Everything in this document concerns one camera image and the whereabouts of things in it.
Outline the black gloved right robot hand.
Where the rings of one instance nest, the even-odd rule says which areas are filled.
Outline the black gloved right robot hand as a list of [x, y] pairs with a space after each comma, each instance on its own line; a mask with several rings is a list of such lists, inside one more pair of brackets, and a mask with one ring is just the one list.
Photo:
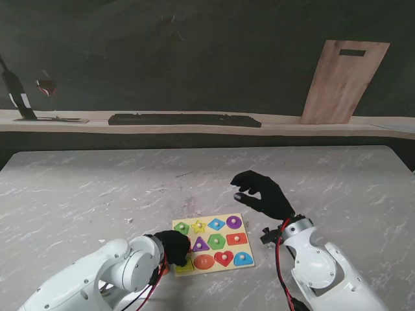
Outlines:
[[295, 211], [280, 186], [270, 177], [252, 170], [237, 174], [230, 182], [239, 191], [234, 199], [271, 219], [282, 220], [295, 216]]

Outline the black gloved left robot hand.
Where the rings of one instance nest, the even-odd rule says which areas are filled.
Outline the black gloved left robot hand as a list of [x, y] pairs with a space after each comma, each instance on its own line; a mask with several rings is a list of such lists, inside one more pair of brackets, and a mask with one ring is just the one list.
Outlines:
[[175, 230], [161, 231], [154, 235], [163, 245], [168, 264], [184, 267], [191, 242], [187, 236]]

